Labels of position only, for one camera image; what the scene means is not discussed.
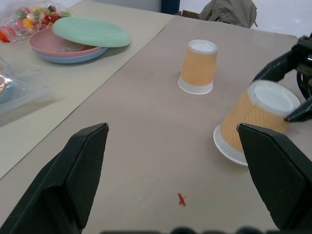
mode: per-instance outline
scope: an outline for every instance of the orange paper cup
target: orange paper cup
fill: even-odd
[[[217,45],[197,39],[189,43],[178,84],[190,94],[207,94],[213,89]]]
[[[248,123],[285,133],[289,125],[285,117],[299,106],[299,99],[284,86],[267,80],[255,81],[214,130],[215,145],[228,159],[247,166],[237,125]]]

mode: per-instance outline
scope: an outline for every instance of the stacked plates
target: stacked plates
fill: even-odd
[[[29,38],[38,56],[55,63],[85,62],[102,55],[108,47],[129,43],[129,36],[121,28],[80,17],[59,19],[53,28],[40,30]]]

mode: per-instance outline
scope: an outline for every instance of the blue plate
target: blue plate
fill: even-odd
[[[104,47],[98,51],[95,51],[93,53],[87,54],[87,55],[81,55],[81,56],[75,56],[75,57],[54,57],[54,56],[48,56],[40,54],[36,51],[34,51],[38,56],[43,58],[44,60],[47,60],[49,62],[55,62],[55,63],[79,63],[79,62],[85,62],[92,59],[95,59],[96,57],[104,54],[108,50],[107,47]]]

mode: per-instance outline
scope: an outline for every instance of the pink plate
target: pink plate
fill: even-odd
[[[38,53],[54,57],[75,57],[87,55],[102,49],[90,45],[81,45],[63,39],[52,32],[52,28],[47,28],[34,33],[28,43]],[[66,48],[71,48],[74,52],[66,52]]]

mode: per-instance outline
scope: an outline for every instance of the clear plastic packaging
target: clear plastic packaging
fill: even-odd
[[[35,32],[52,27],[60,18],[73,16],[60,3],[53,1],[20,1],[0,11],[0,40],[15,42],[28,39]]]
[[[0,117],[49,93],[47,88],[25,81],[34,74],[26,72],[15,75],[0,57]]]

